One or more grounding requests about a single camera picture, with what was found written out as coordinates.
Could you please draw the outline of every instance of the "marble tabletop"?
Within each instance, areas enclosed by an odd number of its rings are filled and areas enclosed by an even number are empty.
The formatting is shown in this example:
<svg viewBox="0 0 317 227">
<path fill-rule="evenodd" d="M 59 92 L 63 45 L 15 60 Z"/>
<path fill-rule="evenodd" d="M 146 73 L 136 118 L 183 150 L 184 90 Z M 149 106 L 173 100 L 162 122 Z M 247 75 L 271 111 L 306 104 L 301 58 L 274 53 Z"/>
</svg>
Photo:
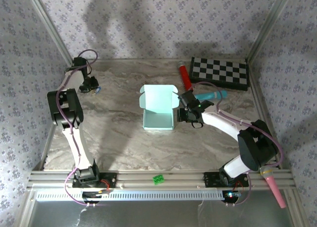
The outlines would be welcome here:
<svg viewBox="0 0 317 227">
<path fill-rule="evenodd" d="M 139 91 L 144 84 L 173 84 L 179 94 L 184 92 L 176 60 L 113 60 L 94 64 L 93 69 L 100 92 L 78 97 L 88 148 L 100 170 L 210 170 L 239 155 L 238 143 L 211 126 L 194 129 L 189 123 L 175 122 L 174 130 L 143 129 Z M 198 85 L 194 93 L 210 91 L 215 89 Z M 222 110 L 242 119 L 259 118 L 250 89 L 227 91 Z M 45 170 L 73 167 L 69 145 L 57 127 Z"/>
</svg>

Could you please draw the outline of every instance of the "red wire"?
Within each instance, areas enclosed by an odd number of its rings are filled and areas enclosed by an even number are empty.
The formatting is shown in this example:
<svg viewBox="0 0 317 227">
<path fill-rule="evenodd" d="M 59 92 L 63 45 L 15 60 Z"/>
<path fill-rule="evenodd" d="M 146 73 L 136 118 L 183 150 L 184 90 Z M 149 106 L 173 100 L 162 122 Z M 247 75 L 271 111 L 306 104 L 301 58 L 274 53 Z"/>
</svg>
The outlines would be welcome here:
<svg viewBox="0 0 317 227">
<path fill-rule="evenodd" d="M 109 191 L 110 185 L 109 185 L 108 181 L 107 180 L 103 180 L 103 179 L 100 180 L 100 181 L 107 185 L 107 191 Z"/>
<path fill-rule="evenodd" d="M 236 182 L 236 185 L 235 185 L 235 187 L 232 189 L 232 191 L 234 191 L 234 190 L 237 188 L 237 184 L 240 184 L 240 186 L 242 187 L 242 192 L 241 192 L 241 194 L 242 194 L 244 188 L 243 188 L 243 185 L 242 185 L 242 183 L 241 183 L 240 181 L 237 181 L 237 182 Z"/>
</svg>

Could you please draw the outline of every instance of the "chessboard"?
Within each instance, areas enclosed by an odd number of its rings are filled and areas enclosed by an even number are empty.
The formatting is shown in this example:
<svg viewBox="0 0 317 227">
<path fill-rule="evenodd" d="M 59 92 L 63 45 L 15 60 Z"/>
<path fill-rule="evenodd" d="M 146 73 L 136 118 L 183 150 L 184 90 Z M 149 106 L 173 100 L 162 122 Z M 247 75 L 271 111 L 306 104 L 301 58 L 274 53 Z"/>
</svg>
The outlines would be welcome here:
<svg viewBox="0 0 317 227">
<path fill-rule="evenodd" d="M 192 83 L 211 82 L 217 87 L 247 91 L 250 86 L 247 63 L 192 57 L 189 78 Z"/>
</svg>

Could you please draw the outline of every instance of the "wallpaper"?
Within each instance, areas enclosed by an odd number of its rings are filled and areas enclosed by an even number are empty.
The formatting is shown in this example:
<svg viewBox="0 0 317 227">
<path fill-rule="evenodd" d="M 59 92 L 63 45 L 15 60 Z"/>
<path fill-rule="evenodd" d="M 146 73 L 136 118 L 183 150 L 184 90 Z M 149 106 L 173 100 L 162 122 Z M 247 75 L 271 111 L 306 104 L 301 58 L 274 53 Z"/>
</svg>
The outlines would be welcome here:
<svg viewBox="0 0 317 227">
<path fill-rule="evenodd" d="M 100 58 L 246 57 L 274 2 L 42 1 L 72 56 L 93 48 Z"/>
<path fill-rule="evenodd" d="M 0 226 L 12 226 L 52 123 L 46 94 L 66 63 L 29 0 L 0 1 Z"/>
<path fill-rule="evenodd" d="M 253 66 L 311 226 L 317 226 L 317 0 L 290 0 Z"/>
</svg>

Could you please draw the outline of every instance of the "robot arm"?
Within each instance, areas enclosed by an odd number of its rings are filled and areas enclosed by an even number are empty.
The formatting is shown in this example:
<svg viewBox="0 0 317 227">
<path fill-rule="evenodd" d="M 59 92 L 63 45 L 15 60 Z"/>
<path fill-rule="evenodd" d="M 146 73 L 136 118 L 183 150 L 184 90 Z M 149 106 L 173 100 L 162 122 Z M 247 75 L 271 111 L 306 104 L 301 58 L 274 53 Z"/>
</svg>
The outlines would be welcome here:
<svg viewBox="0 0 317 227">
<path fill-rule="evenodd" d="M 222 114 L 230 118 L 240 120 L 240 124 L 220 115 L 212 102 L 203 101 L 200 103 L 192 91 L 180 95 L 179 100 L 184 108 L 178 110 L 178 121 L 192 124 L 200 123 L 201 126 L 204 124 L 214 126 L 238 142 L 240 155 L 219 169 L 219 176 L 224 185 L 228 186 L 235 183 L 235 178 L 249 170 L 258 171 L 260 167 L 263 167 L 278 153 L 278 148 L 267 137 L 248 126 L 242 125 L 242 120 L 238 117 L 221 111 Z M 270 134 L 267 125 L 261 120 L 256 122 L 244 120 L 243 122 Z"/>
<path fill-rule="evenodd" d="M 48 92 L 48 102 L 51 111 L 53 123 L 62 128 L 71 152 L 75 160 L 75 166 L 78 168 L 75 175 L 80 183 L 87 183 L 99 179 L 98 167 L 94 158 L 88 150 L 83 133 L 84 114 L 81 108 L 77 91 L 89 92 L 98 87 L 98 82 L 94 77 L 89 77 L 87 67 L 73 72 L 78 66 L 86 65 L 84 58 L 77 57 L 74 59 L 74 66 L 65 74 L 65 78 L 58 88 L 60 91 L 58 102 L 63 113 L 71 121 L 72 128 L 61 115 L 57 107 L 57 91 Z"/>
</svg>

